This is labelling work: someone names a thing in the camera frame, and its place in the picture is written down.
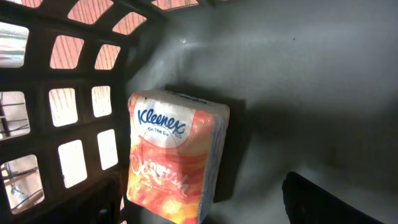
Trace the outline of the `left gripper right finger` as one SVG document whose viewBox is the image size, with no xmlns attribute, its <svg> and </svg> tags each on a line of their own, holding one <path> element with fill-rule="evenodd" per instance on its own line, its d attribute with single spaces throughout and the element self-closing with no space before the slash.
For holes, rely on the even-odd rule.
<svg viewBox="0 0 398 224">
<path fill-rule="evenodd" d="M 380 224 L 296 172 L 282 183 L 285 211 L 291 224 Z"/>
</svg>

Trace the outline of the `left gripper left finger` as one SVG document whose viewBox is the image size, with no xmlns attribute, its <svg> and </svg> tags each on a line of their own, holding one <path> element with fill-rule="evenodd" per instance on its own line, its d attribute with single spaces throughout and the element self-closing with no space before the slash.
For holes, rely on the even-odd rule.
<svg viewBox="0 0 398 224">
<path fill-rule="evenodd" d="M 35 217 L 33 224 L 112 224 L 119 221 L 121 184 L 107 178 Z"/>
</svg>

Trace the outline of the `orange Kleenex tissue pack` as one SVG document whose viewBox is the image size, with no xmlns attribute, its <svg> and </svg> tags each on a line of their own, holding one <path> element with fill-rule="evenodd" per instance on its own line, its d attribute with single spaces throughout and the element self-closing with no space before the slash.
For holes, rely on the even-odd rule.
<svg viewBox="0 0 398 224">
<path fill-rule="evenodd" d="M 174 223 L 201 223 L 215 197 L 229 106 L 144 90 L 128 109 L 127 199 Z"/>
</svg>

